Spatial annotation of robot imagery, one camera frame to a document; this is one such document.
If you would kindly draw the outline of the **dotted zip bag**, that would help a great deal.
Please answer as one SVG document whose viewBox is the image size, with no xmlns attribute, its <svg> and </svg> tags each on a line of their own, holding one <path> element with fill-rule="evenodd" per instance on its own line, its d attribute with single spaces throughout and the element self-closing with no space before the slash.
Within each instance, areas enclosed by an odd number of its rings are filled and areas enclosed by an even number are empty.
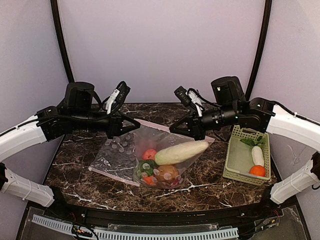
<svg viewBox="0 0 320 240">
<path fill-rule="evenodd" d="M 214 138 L 204 140 L 171 133 L 164 125 L 139 119 L 133 133 L 136 168 L 133 179 L 142 186 L 175 189 L 185 181 L 185 171 L 210 147 Z"/>
</svg>

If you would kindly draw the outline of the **small red tomato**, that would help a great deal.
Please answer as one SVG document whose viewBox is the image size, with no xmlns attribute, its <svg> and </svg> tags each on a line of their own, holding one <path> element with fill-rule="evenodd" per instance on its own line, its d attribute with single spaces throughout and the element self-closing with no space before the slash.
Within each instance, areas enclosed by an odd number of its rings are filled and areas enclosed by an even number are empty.
<svg viewBox="0 0 320 240">
<path fill-rule="evenodd" d="M 153 161 L 154 161 L 156 154 L 157 154 L 157 151 L 156 151 L 155 149 L 153 149 L 153 148 L 147 149 L 147 150 L 143 153 L 142 159 L 143 159 L 144 161 L 146 161 L 146 160 L 153 160 Z"/>
</svg>

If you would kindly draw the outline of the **brown potato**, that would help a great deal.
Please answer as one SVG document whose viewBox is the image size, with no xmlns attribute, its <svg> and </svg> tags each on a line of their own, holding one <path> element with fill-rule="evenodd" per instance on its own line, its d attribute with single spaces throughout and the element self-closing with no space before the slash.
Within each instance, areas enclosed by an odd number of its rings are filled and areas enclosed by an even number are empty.
<svg viewBox="0 0 320 240">
<path fill-rule="evenodd" d="M 173 183 L 179 176 L 179 171 L 174 165 L 160 165 L 153 170 L 155 178 L 159 182 Z"/>
</svg>

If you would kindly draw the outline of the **orange persimmon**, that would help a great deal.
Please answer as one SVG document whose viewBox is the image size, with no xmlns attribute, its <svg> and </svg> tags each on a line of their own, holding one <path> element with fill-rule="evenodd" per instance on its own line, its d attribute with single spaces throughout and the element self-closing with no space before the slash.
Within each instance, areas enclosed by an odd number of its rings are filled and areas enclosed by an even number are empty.
<svg viewBox="0 0 320 240">
<path fill-rule="evenodd" d="M 152 176 L 144 176 L 143 181 L 149 185 L 149 186 L 154 186 L 156 184 L 156 178 Z"/>
</svg>

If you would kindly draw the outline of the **green grape bunch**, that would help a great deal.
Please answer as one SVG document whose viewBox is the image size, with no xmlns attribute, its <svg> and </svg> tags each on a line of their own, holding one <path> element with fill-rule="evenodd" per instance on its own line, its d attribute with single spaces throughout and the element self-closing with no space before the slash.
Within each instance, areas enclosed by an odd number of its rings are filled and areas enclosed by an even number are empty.
<svg viewBox="0 0 320 240">
<path fill-rule="evenodd" d="M 141 171 L 139 167 L 134 169 L 133 178 L 137 183 L 144 183 L 145 176 L 148 176 L 148 174 L 145 171 Z"/>
</svg>

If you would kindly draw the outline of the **red apple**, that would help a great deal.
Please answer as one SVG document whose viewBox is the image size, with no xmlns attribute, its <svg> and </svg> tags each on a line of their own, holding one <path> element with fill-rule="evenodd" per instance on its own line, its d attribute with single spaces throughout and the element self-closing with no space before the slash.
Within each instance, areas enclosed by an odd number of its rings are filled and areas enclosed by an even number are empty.
<svg viewBox="0 0 320 240">
<path fill-rule="evenodd" d="M 182 176 L 181 175 L 177 175 L 173 181 L 173 185 L 176 185 L 180 182 L 180 180 L 182 179 Z"/>
</svg>

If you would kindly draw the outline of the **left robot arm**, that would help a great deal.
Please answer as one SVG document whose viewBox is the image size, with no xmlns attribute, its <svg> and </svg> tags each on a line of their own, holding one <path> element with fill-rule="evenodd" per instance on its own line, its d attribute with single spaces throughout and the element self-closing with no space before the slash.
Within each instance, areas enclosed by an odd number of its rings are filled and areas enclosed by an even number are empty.
<svg viewBox="0 0 320 240">
<path fill-rule="evenodd" d="M 105 132 L 108 139 L 138 129 L 141 124 L 120 111 L 130 87 L 121 81 L 105 100 L 93 84 L 71 82 L 57 106 L 49 106 L 0 134 L 1 161 L 32 146 L 50 142 L 75 130 Z M 61 190 L 17 175 L 0 164 L 0 191 L 49 208 L 64 201 Z"/>
</svg>

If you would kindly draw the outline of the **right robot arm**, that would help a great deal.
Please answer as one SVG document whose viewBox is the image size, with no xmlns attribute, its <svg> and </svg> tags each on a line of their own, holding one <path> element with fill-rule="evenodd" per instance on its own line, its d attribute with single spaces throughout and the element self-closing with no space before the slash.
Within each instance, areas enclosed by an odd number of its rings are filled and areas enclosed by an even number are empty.
<svg viewBox="0 0 320 240">
<path fill-rule="evenodd" d="M 197 104 L 182 86 L 174 94 L 189 112 L 169 128 L 171 133 L 203 140 L 206 131 L 238 125 L 260 133 L 283 136 L 315 150 L 311 159 L 289 177 L 269 187 L 263 200 L 280 205 L 290 197 L 320 182 L 320 124 L 288 110 L 277 101 L 261 97 L 247 100 L 240 80 L 225 76 L 211 82 L 216 102 L 210 110 Z"/>
</svg>

